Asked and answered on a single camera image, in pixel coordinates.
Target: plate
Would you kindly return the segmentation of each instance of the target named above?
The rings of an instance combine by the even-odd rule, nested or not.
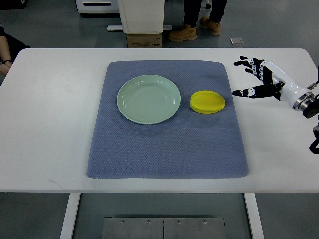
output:
[[[156,124],[172,117],[180,105],[178,87],[158,75],[142,75],[127,81],[117,95],[120,112],[139,124]]]

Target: brown work boot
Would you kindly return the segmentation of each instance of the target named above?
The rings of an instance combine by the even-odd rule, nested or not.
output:
[[[183,24],[181,29],[171,31],[168,39],[171,41],[192,41],[197,39],[196,27],[191,28],[190,25]]]
[[[213,36],[219,36],[220,35],[220,30],[221,30],[220,23],[212,22],[208,17],[203,17],[199,21],[199,23],[202,25],[202,27],[210,30],[211,34]]]

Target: white container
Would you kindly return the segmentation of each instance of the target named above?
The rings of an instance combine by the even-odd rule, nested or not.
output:
[[[75,0],[79,13],[119,13],[117,0]]]
[[[118,6],[124,33],[163,32],[165,0],[118,0]]]

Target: white table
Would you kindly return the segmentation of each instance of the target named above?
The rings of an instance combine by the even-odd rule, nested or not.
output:
[[[23,50],[0,87],[0,191],[69,192],[70,201],[75,204],[81,192],[248,193],[247,196],[263,192],[319,192],[319,156],[308,149],[315,139],[312,129],[318,123],[317,117],[306,119],[275,98],[234,97],[249,165],[246,177],[86,176],[101,90],[110,62],[216,61],[225,65],[232,90],[261,84],[243,66],[233,65],[240,55],[271,60],[303,87],[317,81],[317,69],[302,49]]]

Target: gray mat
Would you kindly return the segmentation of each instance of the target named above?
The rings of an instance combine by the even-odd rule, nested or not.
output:
[[[154,74],[173,81],[181,104],[170,119],[140,125],[118,110],[120,87],[133,77]],[[212,90],[226,106],[199,114],[190,96]],[[87,176],[90,178],[239,178],[248,165],[223,64],[210,61],[112,62],[106,73],[92,138]]]

